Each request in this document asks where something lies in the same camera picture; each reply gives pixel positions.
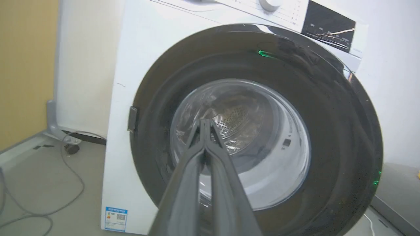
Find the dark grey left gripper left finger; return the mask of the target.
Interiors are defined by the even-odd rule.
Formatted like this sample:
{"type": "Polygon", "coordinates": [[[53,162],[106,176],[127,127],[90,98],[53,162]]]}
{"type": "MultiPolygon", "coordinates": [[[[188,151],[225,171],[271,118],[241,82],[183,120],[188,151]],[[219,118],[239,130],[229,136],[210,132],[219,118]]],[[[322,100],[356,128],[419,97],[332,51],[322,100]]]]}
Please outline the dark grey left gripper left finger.
{"type": "Polygon", "coordinates": [[[205,132],[206,120],[195,123],[148,236],[199,236],[199,177],[205,163],[205,132]]]}

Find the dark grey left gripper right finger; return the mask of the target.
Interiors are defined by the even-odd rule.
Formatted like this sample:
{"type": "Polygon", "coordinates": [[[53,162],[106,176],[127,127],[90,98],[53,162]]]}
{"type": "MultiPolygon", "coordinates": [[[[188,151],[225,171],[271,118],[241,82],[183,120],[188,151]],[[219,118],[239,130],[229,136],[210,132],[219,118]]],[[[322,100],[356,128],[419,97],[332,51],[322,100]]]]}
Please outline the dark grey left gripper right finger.
{"type": "Polygon", "coordinates": [[[263,236],[217,127],[209,119],[205,161],[211,172],[213,236],[263,236]]]}

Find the round black washing machine door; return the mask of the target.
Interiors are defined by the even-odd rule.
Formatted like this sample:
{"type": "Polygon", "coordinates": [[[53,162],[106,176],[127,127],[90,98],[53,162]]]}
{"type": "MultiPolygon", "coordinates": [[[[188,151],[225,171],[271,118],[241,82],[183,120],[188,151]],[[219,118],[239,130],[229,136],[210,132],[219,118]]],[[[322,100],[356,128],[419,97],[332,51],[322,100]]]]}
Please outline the round black washing machine door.
{"type": "MultiPolygon", "coordinates": [[[[229,24],[173,42],[129,112],[129,230],[148,235],[191,130],[211,120],[263,236],[342,236],[381,176],[379,121],[358,79],[309,38],[229,24]]],[[[199,236],[213,236],[211,172],[199,177],[199,236]]]]}

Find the white front-load washing machine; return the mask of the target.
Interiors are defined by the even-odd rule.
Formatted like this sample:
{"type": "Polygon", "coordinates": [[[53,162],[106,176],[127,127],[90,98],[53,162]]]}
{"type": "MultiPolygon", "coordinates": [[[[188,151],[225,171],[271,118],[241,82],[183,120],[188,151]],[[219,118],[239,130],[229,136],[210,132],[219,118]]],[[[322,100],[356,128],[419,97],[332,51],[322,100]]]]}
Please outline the white front-load washing machine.
{"type": "Polygon", "coordinates": [[[127,0],[122,21],[112,89],[106,143],[101,228],[106,207],[128,210],[130,224],[130,178],[140,179],[135,170],[128,126],[129,112],[138,87],[160,52],[188,33],[229,24],[264,24],[290,30],[317,43],[355,75],[366,45],[368,26],[333,9],[327,0],[312,0],[356,22],[350,52],[302,35],[309,0],[285,0],[275,12],[265,11],[259,0],[127,0]]]}

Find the blue energy label sticker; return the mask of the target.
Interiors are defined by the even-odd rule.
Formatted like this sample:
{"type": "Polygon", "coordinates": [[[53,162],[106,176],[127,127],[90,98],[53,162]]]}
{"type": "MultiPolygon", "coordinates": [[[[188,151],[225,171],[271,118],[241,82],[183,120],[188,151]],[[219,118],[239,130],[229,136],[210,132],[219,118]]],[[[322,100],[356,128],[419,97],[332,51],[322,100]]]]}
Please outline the blue energy label sticker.
{"type": "Polygon", "coordinates": [[[104,230],[125,232],[128,210],[106,207],[104,216],[104,230]]]}

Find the grey partition foot with caster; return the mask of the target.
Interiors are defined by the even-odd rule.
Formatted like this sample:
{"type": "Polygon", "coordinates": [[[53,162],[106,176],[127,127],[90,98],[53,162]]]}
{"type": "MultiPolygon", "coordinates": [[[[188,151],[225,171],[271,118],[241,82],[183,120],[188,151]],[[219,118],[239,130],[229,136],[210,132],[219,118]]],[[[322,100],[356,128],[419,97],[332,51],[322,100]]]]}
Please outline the grey partition foot with caster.
{"type": "Polygon", "coordinates": [[[61,142],[62,148],[67,154],[76,154],[79,150],[81,140],[65,133],[57,123],[57,105],[55,100],[48,100],[46,103],[47,129],[44,135],[57,139],[61,142]]]}

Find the white partition panel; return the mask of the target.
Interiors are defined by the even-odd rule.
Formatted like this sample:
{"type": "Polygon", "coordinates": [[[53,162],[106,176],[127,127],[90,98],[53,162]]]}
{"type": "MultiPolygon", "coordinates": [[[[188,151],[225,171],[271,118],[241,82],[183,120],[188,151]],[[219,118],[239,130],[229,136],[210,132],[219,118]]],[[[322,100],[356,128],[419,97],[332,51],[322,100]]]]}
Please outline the white partition panel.
{"type": "Polygon", "coordinates": [[[60,0],[57,124],[106,136],[126,0],[60,0]]]}

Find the black display control panel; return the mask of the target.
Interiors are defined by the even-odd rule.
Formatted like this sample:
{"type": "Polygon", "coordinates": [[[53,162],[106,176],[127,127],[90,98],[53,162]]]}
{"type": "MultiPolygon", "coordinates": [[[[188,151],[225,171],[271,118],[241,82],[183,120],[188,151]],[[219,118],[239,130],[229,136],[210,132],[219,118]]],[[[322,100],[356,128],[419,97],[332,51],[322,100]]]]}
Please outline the black display control panel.
{"type": "Polygon", "coordinates": [[[301,34],[349,53],[356,22],[309,0],[301,34]]]}

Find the white round control dial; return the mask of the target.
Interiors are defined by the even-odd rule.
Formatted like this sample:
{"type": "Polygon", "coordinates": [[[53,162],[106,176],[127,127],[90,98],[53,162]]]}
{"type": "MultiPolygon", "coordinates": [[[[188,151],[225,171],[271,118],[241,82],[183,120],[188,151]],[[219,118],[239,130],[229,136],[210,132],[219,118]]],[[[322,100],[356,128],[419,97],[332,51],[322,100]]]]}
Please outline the white round control dial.
{"type": "Polygon", "coordinates": [[[284,0],[259,0],[259,4],[265,11],[275,12],[283,4],[284,0]]]}

